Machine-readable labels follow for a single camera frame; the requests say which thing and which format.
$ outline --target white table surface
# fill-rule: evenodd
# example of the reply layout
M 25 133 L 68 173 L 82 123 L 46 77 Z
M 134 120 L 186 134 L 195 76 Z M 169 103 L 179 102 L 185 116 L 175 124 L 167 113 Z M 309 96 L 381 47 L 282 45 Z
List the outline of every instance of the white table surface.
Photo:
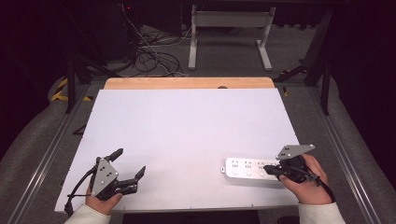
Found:
M 220 172 L 229 157 L 274 160 L 298 145 L 277 89 L 100 91 L 55 206 L 92 168 L 118 148 L 119 180 L 144 165 L 136 194 L 114 208 L 122 213 L 259 209 L 297 204 L 280 184 L 230 183 Z M 84 194 L 89 178 L 78 193 Z M 77 209 L 83 197 L 73 199 Z

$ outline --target hand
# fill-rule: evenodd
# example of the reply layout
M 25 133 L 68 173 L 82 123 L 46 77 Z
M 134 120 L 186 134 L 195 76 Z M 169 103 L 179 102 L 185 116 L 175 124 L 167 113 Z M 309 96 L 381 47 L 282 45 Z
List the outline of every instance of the hand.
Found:
M 305 160 L 305 165 L 308 166 L 313 173 L 319 175 L 321 181 L 326 185 L 329 185 L 327 176 L 315 157 L 307 154 L 303 154 L 302 156 Z M 332 198 L 326 190 L 322 186 L 318 187 L 317 182 L 315 181 L 309 182 L 308 180 L 305 180 L 305 182 L 298 184 L 284 175 L 281 175 L 279 179 L 287 189 L 294 193 L 300 203 L 312 205 L 332 203 Z
M 87 194 L 91 194 L 90 187 L 88 187 L 87 189 Z M 113 195 L 113 197 L 109 198 L 107 201 L 100 201 L 96 197 L 87 196 L 85 197 L 85 204 L 87 204 L 90 208 L 96 210 L 99 213 L 110 216 L 111 209 L 116 206 L 121 198 L 121 193 Z

